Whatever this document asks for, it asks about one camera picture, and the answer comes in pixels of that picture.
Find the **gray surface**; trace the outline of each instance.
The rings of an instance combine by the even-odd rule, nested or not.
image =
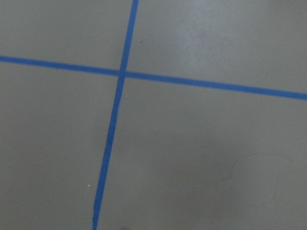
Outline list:
[[[89,230],[116,78],[0,69],[0,229]]]
[[[99,229],[305,229],[306,111],[127,80]]]
[[[129,70],[307,92],[307,1],[141,0]]]
[[[131,0],[3,0],[0,55],[119,69]]]

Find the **blue line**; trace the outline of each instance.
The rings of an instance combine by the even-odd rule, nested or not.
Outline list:
[[[98,180],[98,186],[97,186],[97,191],[96,191],[96,196],[95,196],[95,201],[94,201],[92,230],[97,230],[98,219],[99,219],[100,209],[102,205],[104,189],[106,185],[107,170],[109,167],[109,162],[110,162],[110,157],[111,157],[111,152],[112,152],[112,147],[113,147],[113,141],[114,141],[114,134],[115,134],[116,124],[117,124],[117,119],[118,119],[118,109],[119,109],[120,99],[121,99],[123,89],[124,89],[125,74],[126,74],[127,65],[128,65],[128,59],[129,59],[133,28],[134,28],[135,19],[136,19],[138,3],[139,3],[138,0],[132,1],[129,23],[128,23],[126,39],[125,39],[125,45],[124,45],[123,55],[121,59],[120,70],[119,70],[119,75],[118,75],[118,82],[117,82],[115,98],[114,98],[111,119],[110,119],[110,124],[109,124],[109,130],[108,130],[107,138],[106,138],[106,147],[105,147],[105,152],[104,152],[104,156],[102,160],[102,165],[101,165],[99,180]]]
[[[276,97],[286,97],[286,98],[293,98],[299,100],[307,100],[307,93],[302,93],[302,92],[274,90],[274,89],[267,89],[260,87],[218,83],[218,82],[205,81],[205,80],[193,80],[193,79],[185,79],[185,78],[177,78],[177,77],[169,77],[169,76],[153,75],[153,74],[137,73],[129,71],[126,72],[126,77],[134,79],[150,80],[150,81],[161,81],[167,83],[191,85],[191,86],[198,86],[198,87],[205,87],[205,88],[212,88],[219,90],[229,90],[237,92],[270,95]]]
[[[55,68],[55,69],[68,69],[68,70],[74,70],[74,71],[107,74],[107,75],[113,75],[113,76],[118,76],[119,74],[119,71],[114,70],[114,69],[105,69],[105,68],[65,64],[65,63],[51,62],[51,61],[41,61],[41,60],[18,58],[18,57],[0,56],[0,62],[8,62],[8,63],[22,64],[22,65],[29,65],[29,66],[48,67],[48,68]]]

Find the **stain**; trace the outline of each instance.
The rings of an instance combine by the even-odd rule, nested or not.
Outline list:
[[[250,205],[264,205],[275,196],[278,176],[290,159],[282,155],[251,155],[240,158],[229,179],[220,180],[221,192],[236,190]]]

